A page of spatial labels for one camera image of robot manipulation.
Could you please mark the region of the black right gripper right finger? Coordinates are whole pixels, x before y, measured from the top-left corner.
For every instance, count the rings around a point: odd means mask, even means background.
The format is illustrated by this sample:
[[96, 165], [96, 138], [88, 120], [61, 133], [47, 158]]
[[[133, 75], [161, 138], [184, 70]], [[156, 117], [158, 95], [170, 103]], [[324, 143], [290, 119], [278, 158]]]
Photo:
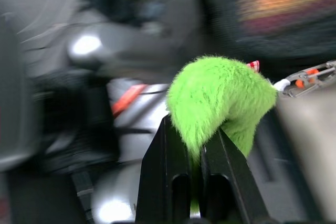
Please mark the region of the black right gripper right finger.
[[218, 130], [201, 152], [201, 216], [212, 223], [270, 223], [271, 218], [241, 151]]

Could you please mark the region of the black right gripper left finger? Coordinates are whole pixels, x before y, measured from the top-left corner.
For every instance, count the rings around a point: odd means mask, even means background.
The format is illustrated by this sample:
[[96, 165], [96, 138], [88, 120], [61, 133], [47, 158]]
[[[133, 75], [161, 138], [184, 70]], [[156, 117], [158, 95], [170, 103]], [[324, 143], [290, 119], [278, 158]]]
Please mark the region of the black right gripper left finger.
[[142, 160], [135, 223], [199, 223], [190, 214], [202, 180], [201, 167], [165, 116]]

